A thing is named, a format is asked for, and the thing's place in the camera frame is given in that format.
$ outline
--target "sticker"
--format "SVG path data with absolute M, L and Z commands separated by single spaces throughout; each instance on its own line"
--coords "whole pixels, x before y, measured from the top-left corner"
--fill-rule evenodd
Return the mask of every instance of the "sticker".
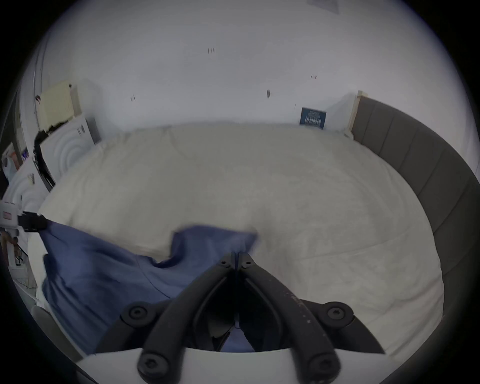
M 312 127 L 319 127 L 323 129 L 325 126 L 326 112 L 317 111 L 315 109 L 302 108 L 300 125 L 311 125 Z

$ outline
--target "bedding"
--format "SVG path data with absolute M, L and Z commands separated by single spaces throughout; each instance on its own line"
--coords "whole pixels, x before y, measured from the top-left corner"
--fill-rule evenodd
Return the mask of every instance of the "bedding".
M 254 233 L 184 228 L 173 235 L 170 258 L 157 263 L 52 221 L 39 235 L 47 250 L 43 294 L 64 331 L 87 355 L 127 306 L 177 297 L 226 254 L 249 252 L 256 240 Z
M 442 318 L 440 261 L 415 193 L 335 132 L 218 123 L 123 134 L 75 164 L 39 213 L 157 261 L 177 228 L 256 232 L 257 264 L 301 299 L 351 306 L 399 362 Z M 45 253 L 33 234 L 39 285 Z

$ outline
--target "white wall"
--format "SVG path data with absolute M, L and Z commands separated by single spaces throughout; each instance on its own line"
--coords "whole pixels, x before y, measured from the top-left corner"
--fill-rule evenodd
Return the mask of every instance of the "white wall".
M 41 87 L 70 81 L 102 138 L 191 121 L 298 123 L 301 107 L 342 130 L 362 90 L 439 133 L 475 172 L 467 97 L 426 25 L 398 2 L 339 0 L 338 14 L 319 5 L 84 1 L 53 27 Z

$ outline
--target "bed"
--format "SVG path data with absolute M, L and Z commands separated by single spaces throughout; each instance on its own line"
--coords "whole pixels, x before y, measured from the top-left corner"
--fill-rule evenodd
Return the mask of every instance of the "bed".
M 258 264 L 302 299 L 349 304 L 407 367 L 431 355 L 430 336 L 467 297 L 480 186 L 443 139 L 392 107 L 359 96 L 350 128 L 354 141 L 229 123 L 122 135 L 77 163 L 40 213 L 157 260 L 185 224 L 254 229 Z M 40 285 L 37 235 L 28 253 Z

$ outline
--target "screw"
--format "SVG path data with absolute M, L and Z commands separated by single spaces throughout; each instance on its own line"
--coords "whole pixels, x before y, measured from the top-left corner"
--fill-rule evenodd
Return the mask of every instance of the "screw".
M 160 355 L 146 353 L 138 361 L 138 372 L 151 379 L 165 377 L 169 370 L 168 361 Z
M 133 307 L 129 316 L 134 320 L 141 320 L 147 316 L 147 310 L 144 307 Z
M 311 382 L 322 382 L 338 375 L 339 367 L 332 356 L 320 355 L 314 357 L 309 364 Z
M 328 317 L 333 320 L 342 320 L 345 317 L 345 312 L 341 308 L 331 308 L 327 312 Z

